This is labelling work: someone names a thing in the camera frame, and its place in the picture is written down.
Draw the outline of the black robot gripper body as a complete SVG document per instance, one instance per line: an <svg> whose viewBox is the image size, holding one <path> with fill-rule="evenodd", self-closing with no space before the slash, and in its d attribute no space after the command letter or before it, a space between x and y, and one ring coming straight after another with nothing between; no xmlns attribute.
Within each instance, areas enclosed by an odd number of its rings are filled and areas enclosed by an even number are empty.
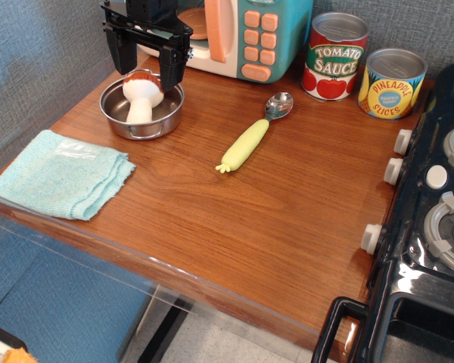
<svg viewBox="0 0 454 363"><path fill-rule="evenodd" d="M192 28L177 16L177 1L102 1L104 28L128 34L136 44L160 51L165 46L188 51Z"/></svg>

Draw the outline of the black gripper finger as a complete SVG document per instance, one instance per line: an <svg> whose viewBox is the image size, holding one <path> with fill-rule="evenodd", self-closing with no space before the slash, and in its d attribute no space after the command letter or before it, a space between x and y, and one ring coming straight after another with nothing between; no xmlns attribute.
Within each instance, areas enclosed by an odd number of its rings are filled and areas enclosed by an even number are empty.
<svg viewBox="0 0 454 363"><path fill-rule="evenodd" d="M183 49L165 46L160 50L160 83L164 92L182 81L188 59L189 53Z"/></svg>
<svg viewBox="0 0 454 363"><path fill-rule="evenodd" d="M126 75L137 67L137 45L128 34L104 28L110 55L118 73Z"/></svg>

